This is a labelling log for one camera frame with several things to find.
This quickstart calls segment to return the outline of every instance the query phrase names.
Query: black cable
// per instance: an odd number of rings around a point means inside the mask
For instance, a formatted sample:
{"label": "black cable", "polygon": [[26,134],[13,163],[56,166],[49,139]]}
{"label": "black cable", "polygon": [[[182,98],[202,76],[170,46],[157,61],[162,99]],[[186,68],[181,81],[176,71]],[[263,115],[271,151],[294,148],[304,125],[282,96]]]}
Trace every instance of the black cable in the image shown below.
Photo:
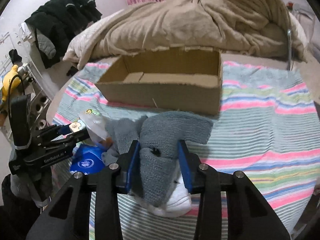
{"label": "black cable", "polygon": [[24,91],[24,86],[23,86],[23,80],[22,80],[22,77],[17,74],[15,75],[11,80],[10,80],[10,84],[9,84],[9,88],[8,88],[8,116],[9,116],[9,122],[10,122],[10,125],[11,125],[11,111],[10,111],[10,91],[11,91],[11,86],[12,86],[12,83],[13,81],[15,80],[15,78],[19,78],[20,81],[21,81],[21,85],[22,85],[22,90],[23,90],[23,95],[25,95],[25,91]]}

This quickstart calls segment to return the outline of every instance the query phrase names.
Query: silver bolt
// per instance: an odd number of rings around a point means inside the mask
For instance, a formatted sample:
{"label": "silver bolt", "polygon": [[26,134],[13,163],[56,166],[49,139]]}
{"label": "silver bolt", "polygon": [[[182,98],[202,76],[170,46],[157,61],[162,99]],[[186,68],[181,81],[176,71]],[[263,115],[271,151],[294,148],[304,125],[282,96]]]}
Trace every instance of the silver bolt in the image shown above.
{"label": "silver bolt", "polygon": [[236,176],[238,178],[243,178],[244,177],[244,173],[242,171],[236,171]]}
{"label": "silver bolt", "polygon": [[207,170],[207,169],[209,168],[209,166],[208,166],[207,164],[205,164],[205,163],[201,163],[201,164],[199,165],[199,168],[200,168],[201,170],[205,171],[205,170]]}
{"label": "silver bolt", "polygon": [[116,169],[118,169],[118,167],[119,167],[119,165],[117,163],[111,163],[109,165],[109,168],[112,169],[112,170],[116,170]]}
{"label": "silver bolt", "polygon": [[75,172],[75,173],[73,174],[73,177],[75,177],[76,179],[81,178],[81,177],[82,177],[82,172],[80,172],[80,171]]}

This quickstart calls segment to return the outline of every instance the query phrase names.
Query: cardboard box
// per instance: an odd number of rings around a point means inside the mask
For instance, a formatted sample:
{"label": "cardboard box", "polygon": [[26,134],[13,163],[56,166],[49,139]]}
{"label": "cardboard box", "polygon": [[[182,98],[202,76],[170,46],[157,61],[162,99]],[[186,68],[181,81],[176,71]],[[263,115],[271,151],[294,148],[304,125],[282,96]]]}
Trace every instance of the cardboard box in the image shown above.
{"label": "cardboard box", "polygon": [[221,85],[219,52],[181,48],[121,56],[96,83],[110,102],[213,115]]}

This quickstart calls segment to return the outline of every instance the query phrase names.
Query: yellow plush toy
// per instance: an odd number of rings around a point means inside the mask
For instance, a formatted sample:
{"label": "yellow plush toy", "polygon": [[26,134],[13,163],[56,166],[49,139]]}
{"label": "yellow plush toy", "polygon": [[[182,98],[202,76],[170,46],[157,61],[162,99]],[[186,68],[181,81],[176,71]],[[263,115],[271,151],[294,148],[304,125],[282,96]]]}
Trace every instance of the yellow plush toy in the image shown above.
{"label": "yellow plush toy", "polygon": [[[7,97],[8,97],[8,89],[9,89],[9,85],[11,82],[11,79],[18,74],[18,66],[17,65],[13,65],[12,69],[4,76],[3,78],[3,87],[2,87],[2,101],[6,101]],[[12,85],[11,85],[11,90],[10,93],[12,93],[12,91],[20,84],[20,79],[19,78],[15,78]]]}

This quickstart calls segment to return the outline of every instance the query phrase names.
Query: brown blanket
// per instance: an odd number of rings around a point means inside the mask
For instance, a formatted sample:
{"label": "brown blanket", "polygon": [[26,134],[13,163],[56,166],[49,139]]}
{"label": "brown blanket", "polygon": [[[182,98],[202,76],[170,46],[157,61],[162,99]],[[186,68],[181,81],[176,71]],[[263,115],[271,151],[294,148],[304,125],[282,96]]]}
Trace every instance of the brown blanket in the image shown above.
{"label": "brown blanket", "polygon": [[[71,41],[64,61],[82,69],[89,59],[134,55],[169,47],[222,49],[259,57],[288,54],[292,28],[282,0],[164,0],[128,7],[102,19]],[[304,60],[305,49],[295,31],[293,48]]]}

